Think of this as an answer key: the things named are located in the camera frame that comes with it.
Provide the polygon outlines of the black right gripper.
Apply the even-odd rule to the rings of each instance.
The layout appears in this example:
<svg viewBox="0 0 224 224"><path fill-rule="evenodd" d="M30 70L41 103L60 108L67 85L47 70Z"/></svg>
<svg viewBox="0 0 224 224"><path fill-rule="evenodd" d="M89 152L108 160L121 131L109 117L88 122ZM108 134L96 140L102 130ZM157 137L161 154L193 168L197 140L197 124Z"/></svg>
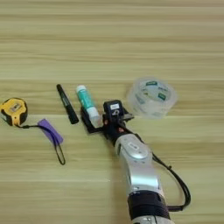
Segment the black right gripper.
<svg viewBox="0 0 224 224"><path fill-rule="evenodd" d="M116 144L116 140L124 135L132 134L132 131L126 127L126 122L134 119L134 115L129 113L126 108L123 109L123 115L111 115L109 112L102 116L103 127L95 128L90 122L88 112L81 108L81 120L84 122L89 134L103 132L104 136Z"/></svg>

